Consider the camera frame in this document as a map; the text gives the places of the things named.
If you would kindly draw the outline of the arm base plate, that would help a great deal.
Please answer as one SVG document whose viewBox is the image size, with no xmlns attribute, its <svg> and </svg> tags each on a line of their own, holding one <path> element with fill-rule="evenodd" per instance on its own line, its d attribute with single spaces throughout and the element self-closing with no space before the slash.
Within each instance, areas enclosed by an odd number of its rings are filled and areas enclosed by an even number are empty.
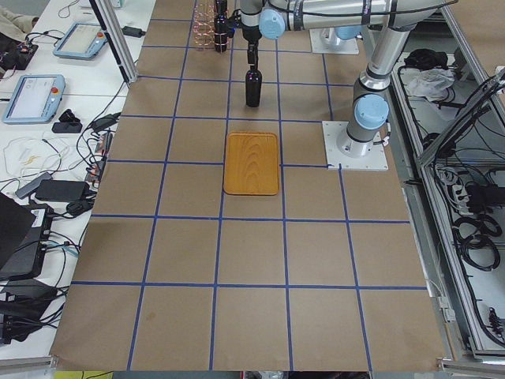
<svg viewBox="0 0 505 379">
<path fill-rule="evenodd" d="M 361 26 L 319 28 L 310 30 L 312 52 L 318 54 L 359 54 L 357 38 Z"/>
<path fill-rule="evenodd" d="M 376 132 L 372 141 L 361 143 L 347 134 L 348 122 L 322 121 L 328 170 L 387 171 L 382 138 Z"/>
</svg>

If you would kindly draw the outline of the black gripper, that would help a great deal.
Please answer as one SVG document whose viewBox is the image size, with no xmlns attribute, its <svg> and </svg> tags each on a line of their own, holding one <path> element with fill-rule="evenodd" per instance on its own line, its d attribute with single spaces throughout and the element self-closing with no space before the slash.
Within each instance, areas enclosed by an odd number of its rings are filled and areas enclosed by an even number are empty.
<svg viewBox="0 0 505 379">
<path fill-rule="evenodd" d="M 247 59 L 250 68 L 258 67 L 258 43 L 260 41 L 260 28 L 258 25 L 241 27 L 243 37 L 248 41 Z"/>
</svg>

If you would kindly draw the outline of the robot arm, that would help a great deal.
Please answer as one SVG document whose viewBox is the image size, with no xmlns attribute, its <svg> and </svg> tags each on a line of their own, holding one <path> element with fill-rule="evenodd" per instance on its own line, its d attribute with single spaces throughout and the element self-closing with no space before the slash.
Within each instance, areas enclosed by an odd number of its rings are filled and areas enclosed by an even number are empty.
<svg viewBox="0 0 505 379">
<path fill-rule="evenodd" d="M 341 153 L 366 156 L 389 106 L 383 97 L 410 32 L 449 1 L 242 1 L 238 13 L 244 38 L 257 52 L 261 38 L 284 32 L 347 26 L 382 27 L 371 58 L 354 84 L 353 115 L 336 138 Z"/>
</svg>

